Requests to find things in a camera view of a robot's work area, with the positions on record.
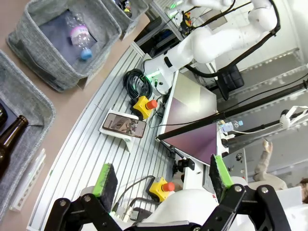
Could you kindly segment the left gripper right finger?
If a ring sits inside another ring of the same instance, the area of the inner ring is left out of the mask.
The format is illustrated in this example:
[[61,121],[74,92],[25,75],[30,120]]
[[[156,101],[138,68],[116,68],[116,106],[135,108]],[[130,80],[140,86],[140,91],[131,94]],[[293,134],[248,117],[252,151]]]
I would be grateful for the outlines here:
[[221,156],[212,155],[209,176],[219,205],[200,228],[228,231],[237,215],[247,215],[256,231],[290,231],[287,216],[274,188],[233,183]]

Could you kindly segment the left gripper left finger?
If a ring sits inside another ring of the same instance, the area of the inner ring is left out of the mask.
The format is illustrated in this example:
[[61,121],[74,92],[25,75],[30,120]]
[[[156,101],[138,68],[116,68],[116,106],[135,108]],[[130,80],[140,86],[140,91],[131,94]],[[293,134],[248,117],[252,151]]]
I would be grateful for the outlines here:
[[104,164],[90,192],[82,193],[74,201],[67,198],[54,201],[44,230],[80,231],[89,223],[98,231],[122,230],[110,215],[117,183],[113,165]]

